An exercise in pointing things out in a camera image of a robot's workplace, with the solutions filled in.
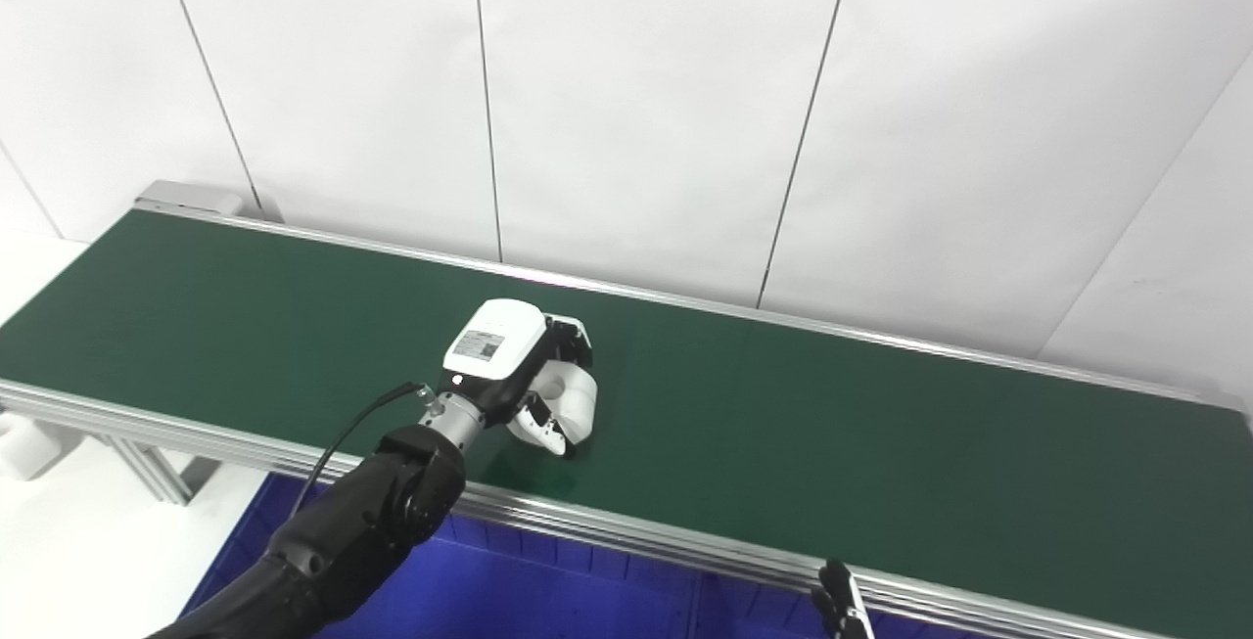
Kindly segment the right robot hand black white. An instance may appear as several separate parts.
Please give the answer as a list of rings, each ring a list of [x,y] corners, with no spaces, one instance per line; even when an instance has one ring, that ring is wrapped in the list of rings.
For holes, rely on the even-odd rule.
[[[840,560],[828,559],[819,568],[817,585],[809,590],[809,598],[828,638],[875,638],[855,574]]]

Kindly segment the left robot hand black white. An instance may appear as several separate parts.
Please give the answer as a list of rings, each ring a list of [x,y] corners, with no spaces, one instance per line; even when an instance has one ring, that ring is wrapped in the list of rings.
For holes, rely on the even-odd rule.
[[[422,425],[459,450],[492,427],[559,459],[574,459],[594,430],[598,383],[581,321],[528,301],[482,304],[444,355]]]

